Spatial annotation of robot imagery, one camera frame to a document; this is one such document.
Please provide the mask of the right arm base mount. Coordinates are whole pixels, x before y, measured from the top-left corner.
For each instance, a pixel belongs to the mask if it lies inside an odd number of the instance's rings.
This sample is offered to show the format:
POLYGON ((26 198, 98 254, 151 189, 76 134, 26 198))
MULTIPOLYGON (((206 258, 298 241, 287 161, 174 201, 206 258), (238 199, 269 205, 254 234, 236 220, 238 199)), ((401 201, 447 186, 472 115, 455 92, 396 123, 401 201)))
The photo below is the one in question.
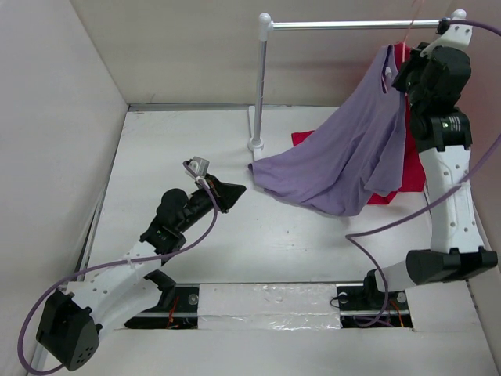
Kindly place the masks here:
POLYGON ((330 305, 339 311, 341 327, 413 328, 407 296, 404 291, 384 293, 377 289, 374 277, 363 281, 336 284, 336 294, 330 305))

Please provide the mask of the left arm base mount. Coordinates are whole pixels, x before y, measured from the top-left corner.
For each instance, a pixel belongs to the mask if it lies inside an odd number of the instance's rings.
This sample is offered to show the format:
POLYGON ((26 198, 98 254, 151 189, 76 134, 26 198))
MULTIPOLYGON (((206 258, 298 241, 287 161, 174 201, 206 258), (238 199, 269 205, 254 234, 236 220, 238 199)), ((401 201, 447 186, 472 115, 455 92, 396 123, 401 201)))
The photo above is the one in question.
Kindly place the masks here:
POLYGON ((127 329, 191 330, 198 328, 199 284, 177 284, 158 270, 149 274, 161 292, 158 303, 128 320, 127 329))

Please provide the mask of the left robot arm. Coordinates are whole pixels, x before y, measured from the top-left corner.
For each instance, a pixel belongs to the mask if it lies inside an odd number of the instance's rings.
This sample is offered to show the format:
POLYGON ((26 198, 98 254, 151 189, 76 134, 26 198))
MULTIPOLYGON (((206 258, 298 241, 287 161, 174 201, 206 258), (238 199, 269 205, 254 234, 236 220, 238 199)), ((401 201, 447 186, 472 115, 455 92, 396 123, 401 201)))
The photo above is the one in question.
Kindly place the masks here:
POLYGON ((210 174, 197 176, 195 184, 191 194, 164 193, 150 226, 122 259, 93 267, 91 280, 75 291, 49 292, 36 339, 62 367, 83 367, 110 331, 143 310, 172 306, 176 283, 161 267, 188 250, 185 231, 208 213, 228 212, 247 190, 210 174))

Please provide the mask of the pink wire hanger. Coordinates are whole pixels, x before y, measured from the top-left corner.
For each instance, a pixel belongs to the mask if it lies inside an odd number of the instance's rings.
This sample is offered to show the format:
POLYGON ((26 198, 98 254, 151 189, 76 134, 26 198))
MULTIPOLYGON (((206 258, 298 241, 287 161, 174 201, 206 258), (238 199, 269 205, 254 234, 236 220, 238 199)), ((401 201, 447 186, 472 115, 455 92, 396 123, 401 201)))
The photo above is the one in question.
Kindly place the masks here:
MULTIPOLYGON (((407 45, 409 33, 411 28, 413 27, 413 24, 416 22, 417 17, 420 15, 422 5, 423 5, 422 1, 413 1, 412 8, 414 9, 414 11, 410 25, 407 27, 405 31, 404 38, 400 42, 397 42, 396 44, 393 45, 392 52, 395 61, 396 71, 399 71, 401 65, 405 61, 405 57, 409 50, 409 47, 407 45)), ((393 74, 394 74, 393 70, 390 68, 389 63, 387 63, 387 66, 385 67, 384 76, 382 77, 382 84, 385 91, 388 90, 390 83, 392 82, 393 74)))

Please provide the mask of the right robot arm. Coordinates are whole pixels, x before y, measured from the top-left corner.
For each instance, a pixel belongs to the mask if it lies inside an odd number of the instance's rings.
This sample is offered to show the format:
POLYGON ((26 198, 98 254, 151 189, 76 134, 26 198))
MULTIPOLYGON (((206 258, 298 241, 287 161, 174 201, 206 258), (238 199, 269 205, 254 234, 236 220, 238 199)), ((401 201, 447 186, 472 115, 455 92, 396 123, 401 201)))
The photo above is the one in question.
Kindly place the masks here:
POLYGON ((387 302, 390 291, 468 280, 498 265, 498 255, 485 248, 476 225, 467 175, 470 120, 456 105, 470 76, 465 52, 422 42, 393 82, 409 102, 409 128, 433 205, 431 242, 427 249, 409 251, 400 263, 369 272, 375 281, 363 286, 361 295, 371 308, 387 302))

